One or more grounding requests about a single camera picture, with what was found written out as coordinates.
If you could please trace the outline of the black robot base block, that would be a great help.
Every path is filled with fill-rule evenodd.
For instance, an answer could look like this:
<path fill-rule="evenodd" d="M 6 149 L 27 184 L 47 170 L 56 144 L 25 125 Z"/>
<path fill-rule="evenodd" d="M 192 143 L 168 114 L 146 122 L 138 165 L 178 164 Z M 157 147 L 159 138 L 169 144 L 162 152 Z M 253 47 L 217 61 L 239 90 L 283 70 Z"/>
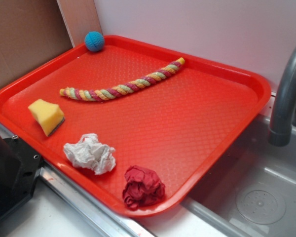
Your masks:
<path fill-rule="evenodd" d="M 0 221 L 33 197 L 41 164 L 24 140 L 0 136 Z"/>

